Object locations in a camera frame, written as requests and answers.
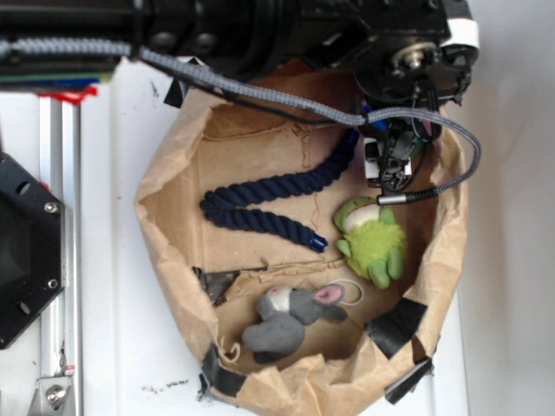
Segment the brown paper bag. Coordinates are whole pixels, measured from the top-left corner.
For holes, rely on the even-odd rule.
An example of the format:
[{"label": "brown paper bag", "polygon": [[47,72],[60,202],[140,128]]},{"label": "brown paper bag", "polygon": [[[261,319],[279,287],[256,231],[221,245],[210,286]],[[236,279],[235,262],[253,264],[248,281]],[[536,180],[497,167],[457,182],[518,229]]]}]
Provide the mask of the brown paper bag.
[{"label": "brown paper bag", "polygon": [[[264,82],[349,110],[356,85],[350,75],[286,71]],[[358,278],[335,248],[340,237],[333,215],[354,196],[375,196],[363,177],[362,143],[349,169],[322,192],[278,199],[259,206],[314,229],[330,242],[323,254],[268,234],[229,231],[206,221],[199,208],[205,192],[321,163],[343,127],[304,127],[274,115],[233,106],[192,91],[179,118],[140,184],[136,211],[161,287],[188,347],[206,366],[233,379],[231,403],[267,415],[355,415],[384,395],[384,389],[431,357],[463,262],[467,238],[467,188],[460,185],[436,200],[395,208],[408,235],[405,274],[387,290]],[[464,160],[449,133],[433,147],[415,189],[459,174]],[[208,272],[242,270],[213,307],[193,267]],[[265,268],[264,271],[252,271]],[[241,348],[243,330],[259,320],[255,303],[270,287],[315,289],[337,279],[358,281],[364,301],[344,307],[341,324],[319,320],[306,327],[303,346],[275,365],[260,365]],[[347,297],[356,296],[356,292]],[[402,297],[428,307],[412,342],[388,359],[364,332],[364,324],[392,309]],[[207,364],[207,356],[213,357]]]}]

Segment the black tape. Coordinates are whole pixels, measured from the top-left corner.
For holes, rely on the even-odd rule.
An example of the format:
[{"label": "black tape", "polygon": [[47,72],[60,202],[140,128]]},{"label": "black tape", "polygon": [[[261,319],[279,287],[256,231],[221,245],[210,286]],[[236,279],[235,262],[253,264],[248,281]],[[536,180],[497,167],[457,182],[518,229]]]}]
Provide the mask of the black tape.
[{"label": "black tape", "polygon": [[[195,58],[191,59],[189,63],[193,63],[195,65],[199,64],[199,62]],[[178,80],[177,78],[173,78],[172,85],[170,85],[170,89],[168,89],[166,98],[164,99],[164,104],[176,108],[181,108],[188,92],[189,87],[187,86],[187,84],[185,84],[183,81]]]},{"label": "black tape", "polygon": [[202,372],[211,386],[231,397],[237,396],[246,380],[246,375],[233,373],[219,365],[218,349],[213,344],[202,361]]},{"label": "black tape", "polygon": [[420,361],[416,367],[401,377],[397,382],[385,389],[385,400],[392,405],[396,404],[399,400],[407,395],[408,392],[413,392],[416,385],[426,374],[434,371],[432,359]]},{"label": "black tape", "polygon": [[410,342],[420,327],[428,307],[402,298],[393,309],[364,325],[364,331],[391,359]]}]

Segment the rope toy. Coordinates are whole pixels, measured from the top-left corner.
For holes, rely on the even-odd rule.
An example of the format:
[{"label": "rope toy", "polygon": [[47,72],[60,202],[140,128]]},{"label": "rope toy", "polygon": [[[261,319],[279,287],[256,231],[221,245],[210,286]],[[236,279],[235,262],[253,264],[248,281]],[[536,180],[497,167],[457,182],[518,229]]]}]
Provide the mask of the rope toy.
[{"label": "rope toy", "polygon": [[216,226],[230,230],[269,233],[323,253],[328,242],[312,229],[284,216],[260,210],[246,210],[251,204],[277,198],[311,195],[339,179],[355,154],[359,133],[349,129],[333,153],[308,172],[287,173],[255,182],[244,182],[209,191],[200,202],[205,218]]}]

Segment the black metal bracket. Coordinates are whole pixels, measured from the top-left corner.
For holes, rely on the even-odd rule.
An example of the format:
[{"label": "black metal bracket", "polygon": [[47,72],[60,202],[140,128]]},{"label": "black metal bracket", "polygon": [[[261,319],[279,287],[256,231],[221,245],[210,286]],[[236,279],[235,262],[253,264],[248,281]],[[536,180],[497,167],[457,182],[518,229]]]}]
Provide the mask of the black metal bracket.
[{"label": "black metal bracket", "polygon": [[0,153],[0,349],[63,290],[63,205]]}]

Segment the pink mouse ear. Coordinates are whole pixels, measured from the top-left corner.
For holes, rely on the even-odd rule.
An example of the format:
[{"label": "pink mouse ear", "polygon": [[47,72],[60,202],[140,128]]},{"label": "pink mouse ear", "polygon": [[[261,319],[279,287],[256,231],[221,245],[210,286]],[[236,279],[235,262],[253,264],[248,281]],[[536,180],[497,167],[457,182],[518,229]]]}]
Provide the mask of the pink mouse ear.
[{"label": "pink mouse ear", "polygon": [[343,286],[339,284],[328,284],[317,290],[313,295],[312,299],[316,302],[323,303],[325,305],[330,305],[332,303],[338,303],[343,299],[344,289]]}]

